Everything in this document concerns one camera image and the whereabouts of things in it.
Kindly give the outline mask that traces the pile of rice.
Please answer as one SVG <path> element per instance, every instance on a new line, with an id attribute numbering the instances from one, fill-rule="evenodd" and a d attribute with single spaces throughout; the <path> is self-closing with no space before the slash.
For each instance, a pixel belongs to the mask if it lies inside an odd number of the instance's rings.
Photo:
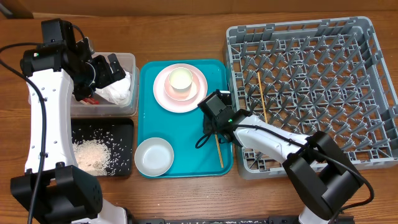
<path id="1" fill-rule="evenodd" d="M 118 136 L 114 128 L 77 128 L 72 131 L 72 143 L 81 170 L 97 177 L 131 174 L 131 142 Z"/>

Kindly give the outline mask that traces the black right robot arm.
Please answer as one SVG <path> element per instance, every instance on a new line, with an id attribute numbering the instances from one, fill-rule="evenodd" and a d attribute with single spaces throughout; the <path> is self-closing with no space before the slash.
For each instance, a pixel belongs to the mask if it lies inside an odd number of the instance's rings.
<path id="1" fill-rule="evenodd" d="M 248 110 L 234 111 L 229 100 L 229 92 L 216 90 L 199 102 L 204 135 L 195 147 L 201 148 L 211 135 L 221 135 L 282 164 L 305 205 L 297 223 L 330 223 L 343 211 L 372 202 L 371 184 L 327 133 L 290 133 Z"/>

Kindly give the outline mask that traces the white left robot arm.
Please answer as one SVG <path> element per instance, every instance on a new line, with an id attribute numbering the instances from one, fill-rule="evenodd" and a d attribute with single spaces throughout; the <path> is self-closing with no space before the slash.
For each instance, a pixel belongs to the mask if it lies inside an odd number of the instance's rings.
<path id="1" fill-rule="evenodd" d="M 91 97 L 125 77 L 115 54 L 94 55 L 69 21 L 41 23 L 43 41 L 28 43 L 17 75 L 27 83 L 30 148 L 22 176 L 11 179 L 12 196 L 28 222 L 133 223 L 131 212 L 103 198 L 95 176 L 78 167 L 72 146 L 71 102 Z"/>

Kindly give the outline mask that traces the grey small bowl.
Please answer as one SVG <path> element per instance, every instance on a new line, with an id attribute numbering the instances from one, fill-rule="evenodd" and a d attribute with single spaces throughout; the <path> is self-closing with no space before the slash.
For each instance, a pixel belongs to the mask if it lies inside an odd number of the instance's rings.
<path id="1" fill-rule="evenodd" d="M 171 168 L 174 150 L 170 143 L 162 138 L 149 138 L 138 145 L 134 153 L 134 162 L 142 175 L 158 177 Z"/>

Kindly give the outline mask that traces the red wrapper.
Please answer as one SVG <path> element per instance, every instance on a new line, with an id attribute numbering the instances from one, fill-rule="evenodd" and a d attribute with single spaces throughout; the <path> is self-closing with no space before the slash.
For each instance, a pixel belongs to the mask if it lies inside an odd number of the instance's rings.
<path id="1" fill-rule="evenodd" d="M 94 98 L 84 98 L 80 100 L 80 103 L 83 103 L 85 105 L 98 105 L 99 101 Z"/>

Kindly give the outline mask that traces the white napkin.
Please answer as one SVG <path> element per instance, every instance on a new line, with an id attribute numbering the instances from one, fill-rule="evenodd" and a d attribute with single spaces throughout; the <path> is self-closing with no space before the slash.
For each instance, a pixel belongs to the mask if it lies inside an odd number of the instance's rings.
<path id="1" fill-rule="evenodd" d="M 123 79 L 102 89 L 97 88 L 95 93 L 106 101 L 116 105 L 127 103 L 130 96 L 131 74 L 129 72 L 125 72 L 125 74 L 126 76 Z"/>

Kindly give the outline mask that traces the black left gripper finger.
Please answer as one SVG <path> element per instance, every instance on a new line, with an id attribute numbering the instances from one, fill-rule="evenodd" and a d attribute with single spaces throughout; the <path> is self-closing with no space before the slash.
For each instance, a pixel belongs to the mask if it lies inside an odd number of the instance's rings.
<path id="1" fill-rule="evenodd" d="M 109 60 L 109 66 L 111 67 L 113 73 L 121 73 L 123 71 L 123 68 L 120 66 L 116 54 L 109 54 L 108 60 Z"/>
<path id="2" fill-rule="evenodd" d="M 93 87 L 94 88 L 105 88 L 117 81 L 122 80 L 125 78 L 126 74 L 124 70 L 118 70 L 115 73 L 112 72 L 101 72 L 99 75 L 96 76 L 94 79 Z"/>

